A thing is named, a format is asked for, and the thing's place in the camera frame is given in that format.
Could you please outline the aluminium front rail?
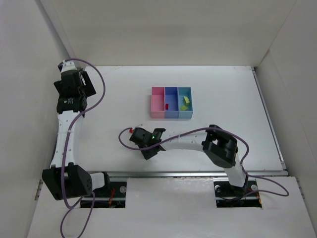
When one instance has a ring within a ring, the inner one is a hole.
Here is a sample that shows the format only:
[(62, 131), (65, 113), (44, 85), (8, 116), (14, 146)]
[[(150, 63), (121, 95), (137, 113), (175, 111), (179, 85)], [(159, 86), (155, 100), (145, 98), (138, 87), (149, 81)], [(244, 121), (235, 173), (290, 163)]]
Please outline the aluminium front rail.
[[(225, 172), (221, 171), (197, 171), (197, 172), (107, 172), (109, 177), (121, 178), (180, 178), (180, 177), (227, 177)], [(287, 170), (281, 171), (251, 171), (252, 176), (262, 177), (287, 177)]]

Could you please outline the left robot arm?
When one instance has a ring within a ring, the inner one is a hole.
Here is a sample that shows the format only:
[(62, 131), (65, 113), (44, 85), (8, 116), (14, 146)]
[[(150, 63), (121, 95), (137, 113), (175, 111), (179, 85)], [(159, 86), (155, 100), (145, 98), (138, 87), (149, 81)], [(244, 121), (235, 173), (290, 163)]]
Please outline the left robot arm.
[(96, 189), (108, 189), (107, 173), (90, 174), (76, 162), (87, 98), (96, 94), (87, 72), (83, 69), (62, 70), (61, 79), (54, 86), (59, 93), (56, 107), (58, 133), (50, 167), (42, 172), (45, 185), (55, 200), (89, 196)]

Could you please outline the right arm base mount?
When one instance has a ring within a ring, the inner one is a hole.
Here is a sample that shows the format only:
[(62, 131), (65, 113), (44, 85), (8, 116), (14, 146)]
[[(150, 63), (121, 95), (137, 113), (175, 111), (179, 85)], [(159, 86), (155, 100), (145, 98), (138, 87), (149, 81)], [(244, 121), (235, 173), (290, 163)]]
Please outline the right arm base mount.
[(234, 187), (229, 181), (214, 181), (215, 203), (217, 208), (262, 208), (262, 202), (257, 191), (258, 186), (255, 180), (249, 180), (246, 185)]

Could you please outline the green lego brick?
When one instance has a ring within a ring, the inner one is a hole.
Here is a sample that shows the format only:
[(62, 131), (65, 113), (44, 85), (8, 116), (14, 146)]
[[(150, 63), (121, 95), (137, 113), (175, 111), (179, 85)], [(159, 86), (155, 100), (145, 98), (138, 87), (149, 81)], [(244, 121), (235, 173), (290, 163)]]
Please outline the green lego brick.
[(180, 111), (186, 111), (188, 110), (188, 107), (186, 105), (183, 105), (180, 107)]
[(183, 101), (184, 101), (184, 104), (190, 104), (190, 100), (189, 100), (189, 98), (188, 97), (183, 97)]

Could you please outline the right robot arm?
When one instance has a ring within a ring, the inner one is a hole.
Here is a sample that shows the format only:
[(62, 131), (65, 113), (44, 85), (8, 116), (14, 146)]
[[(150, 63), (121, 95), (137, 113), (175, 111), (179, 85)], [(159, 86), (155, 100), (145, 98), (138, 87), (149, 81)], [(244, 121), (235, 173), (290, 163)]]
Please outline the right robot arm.
[(229, 186), (235, 193), (246, 191), (248, 177), (240, 164), (237, 139), (223, 132), (219, 126), (210, 125), (207, 129), (183, 133), (165, 128), (155, 128), (150, 132), (137, 127), (129, 140), (138, 147), (146, 160), (160, 151), (192, 150), (204, 153), (215, 166), (224, 169)]

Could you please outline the light blue plastic bin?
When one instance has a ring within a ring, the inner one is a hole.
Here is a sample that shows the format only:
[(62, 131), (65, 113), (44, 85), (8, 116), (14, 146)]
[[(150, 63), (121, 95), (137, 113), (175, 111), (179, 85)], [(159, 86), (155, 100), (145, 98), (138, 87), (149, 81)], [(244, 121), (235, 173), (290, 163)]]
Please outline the light blue plastic bin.
[(191, 119), (193, 101), (190, 87), (178, 87), (178, 107), (180, 119)]

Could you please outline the pink plastic bin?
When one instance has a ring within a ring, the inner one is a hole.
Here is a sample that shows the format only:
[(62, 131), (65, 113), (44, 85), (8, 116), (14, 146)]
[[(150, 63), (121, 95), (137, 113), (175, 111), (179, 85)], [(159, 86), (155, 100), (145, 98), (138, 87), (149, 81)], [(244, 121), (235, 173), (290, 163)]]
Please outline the pink plastic bin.
[(151, 118), (164, 119), (165, 118), (165, 88), (152, 87), (151, 94)]

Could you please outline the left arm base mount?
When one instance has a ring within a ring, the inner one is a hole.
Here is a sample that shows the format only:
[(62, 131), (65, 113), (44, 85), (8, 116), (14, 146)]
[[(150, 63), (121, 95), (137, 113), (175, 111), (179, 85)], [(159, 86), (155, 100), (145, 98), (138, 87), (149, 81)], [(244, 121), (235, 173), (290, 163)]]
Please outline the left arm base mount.
[(127, 181), (113, 181), (110, 188), (105, 186), (94, 190), (94, 208), (125, 208)]

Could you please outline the aluminium right rail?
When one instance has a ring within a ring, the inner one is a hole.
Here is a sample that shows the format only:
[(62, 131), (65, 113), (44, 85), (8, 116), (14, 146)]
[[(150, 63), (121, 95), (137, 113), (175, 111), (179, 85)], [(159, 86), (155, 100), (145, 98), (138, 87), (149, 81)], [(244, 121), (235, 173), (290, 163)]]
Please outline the aluminium right rail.
[(288, 174), (287, 167), (286, 167), (286, 164), (285, 164), (285, 161), (284, 161), (284, 158), (283, 158), (283, 155), (282, 155), (282, 152), (281, 152), (281, 149), (280, 149), (280, 146), (279, 146), (279, 143), (278, 143), (278, 140), (277, 140), (274, 128), (273, 128), (273, 124), (272, 124), (272, 121), (271, 121), (271, 118), (270, 118), (270, 115), (269, 115), (269, 112), (268, 112), (268, 109), (267, 109), (267, 106), (266, 106), (266, 103), (265, 103), (265, 100), (264, 100), (264, 96), (263, 96), (262, 90), (260, 88), (260, 84), (259, 84), (258, 77), (257, 77), (257, 74), (256, 74), (256, 68), (255, 67), (251, 67), (251, 70), (252, 70), (253, 77), (254, 77), (254, 80), (255, 80), (255, 83), (256, 83), (260, 98), (261, 98), (261, 102), (262, 102), (262, 105), (263, 105), (263, 108), (264, 108), (264, 112), (265, 112), (265, 115), (266, 115), (266, 118), (267, 118), (267, 121), (268, 121), (268, 124), (269, 124), (270, 132), (271, 132), (271, 135), (273, 137), (276, 150), (278, 152), (278, 156), (279, 156), (279, 159), (280, 159), (280, 163), (281, 163), (282, 169), (283, 169), (283, 171), (286, 171), (286, 173)]

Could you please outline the aluminium rail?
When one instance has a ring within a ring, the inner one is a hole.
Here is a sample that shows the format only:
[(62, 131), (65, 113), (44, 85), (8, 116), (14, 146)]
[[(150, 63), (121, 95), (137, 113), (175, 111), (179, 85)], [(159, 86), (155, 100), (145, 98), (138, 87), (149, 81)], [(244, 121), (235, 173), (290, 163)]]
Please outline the aluminium rail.
[[(107, 172), (109, 177), (121, 178), (180, 178), (180, 177), (227, 177), (225, 172), (221, 171), (197, 171), (197, 172)], [(262, 177), (287, 177), (287, 170), (281, 171), (251, 171), (252, 176)]]
[(263, 105), (263, 108), (264, 108), (264, 112), (265, 112), (265, 115), (266, 115), (266, 118), (267, 118), (267, 121), (268, 121), (268, 124), (269, 124), (270, 132), (271, 132), (271, 135), (273, 137), (276, 150), (278, 152), (278, 156), (279, 156), (279, 159), (280, 159), (280, 163), (281, 163), (282, 169), (283, 169), (283, 171), (286, 171), (286, 173), (288, 174), (287, 167), (286, 167), (286, 164), (285, 164), (285, 161), (284, 161), (284, 158), (283, 158), (283, 155), (282, 155), (282, 152), (281, 152), (281, 149), (280, 149), (280, 146), (279, 146), (279, 143), (278, 143), (278, 140), (277, 140), (274, 128), (273, 128), (273, 124), (272, 124), (272, 121), (271, 121), (271, 118), (270, 118), (270, 115), (269, 115), (269, 112), (268, 112), (268, 109), (267, 109), (267, 106), (266, 106), (266, 103), (265, 103), (265, 100), (264, 100), (264, 96), (263, 96), (262, 90), (260, 88), (260, 84), (259, 84), (258, 77), (257, 77), (257, 74), (256, 74), (256, 68), (255, 67), (251, 67), (251, 70), (252, 70), (253, 77), (254, 77), (254, 80), (255, 80), (255, 83), (256, 83), (260, 98), (261, 98), (261, 102), (262, 102), (262, 105)]

